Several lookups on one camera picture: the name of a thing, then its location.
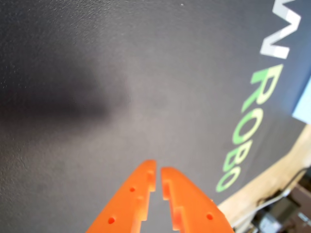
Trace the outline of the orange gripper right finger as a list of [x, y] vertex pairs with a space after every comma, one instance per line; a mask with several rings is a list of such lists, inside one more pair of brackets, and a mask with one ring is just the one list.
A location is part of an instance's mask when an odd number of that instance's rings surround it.
[[187, 176], [173, 167], [161, 169], [163, 199], [169, 202], [172, 228], [181, 233], [232, 233], [225, 215]]

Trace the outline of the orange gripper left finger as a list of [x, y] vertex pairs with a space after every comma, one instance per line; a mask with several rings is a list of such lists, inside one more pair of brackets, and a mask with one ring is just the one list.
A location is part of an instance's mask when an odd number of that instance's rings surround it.
[[156, 190], [156, 161], [140, 164], [107, 203], [88, 233], [139, 233], [147, 220], [150, 193]]

